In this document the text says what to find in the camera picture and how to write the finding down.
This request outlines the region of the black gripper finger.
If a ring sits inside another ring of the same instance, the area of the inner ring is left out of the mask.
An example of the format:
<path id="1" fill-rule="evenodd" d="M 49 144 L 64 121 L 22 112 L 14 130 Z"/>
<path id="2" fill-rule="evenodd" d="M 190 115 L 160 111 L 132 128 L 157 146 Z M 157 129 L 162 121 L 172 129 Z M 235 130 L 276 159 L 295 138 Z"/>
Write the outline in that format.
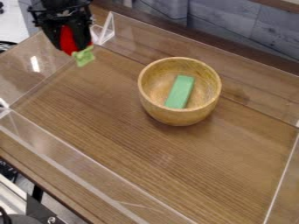
<path id="1" fill-rule="evenodd" d="M 61 23 L 46 22 L 41 24 L 41 30 L 56 49 L 61 49 Z"/>
<path id="2" fill-rule="evenodd" d="M 90 45 L 89 25 L 89 19 L 73 18 L 69 21 L 72 40 L 70 50 L 73 52 L 84 50 Z"/>

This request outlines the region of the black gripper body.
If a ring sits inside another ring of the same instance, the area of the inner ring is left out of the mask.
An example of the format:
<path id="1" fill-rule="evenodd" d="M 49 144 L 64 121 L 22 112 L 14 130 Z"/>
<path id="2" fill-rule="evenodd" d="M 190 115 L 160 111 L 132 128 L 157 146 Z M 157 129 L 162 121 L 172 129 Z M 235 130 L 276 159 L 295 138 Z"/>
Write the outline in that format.
<path id="1" fill-rule="evenodd" d="M 86 26 L 92 24 L 89 5 L 93 0 L 32 0 L 26 11 L 36 27 L 50 30 L 64 25 Z"/>

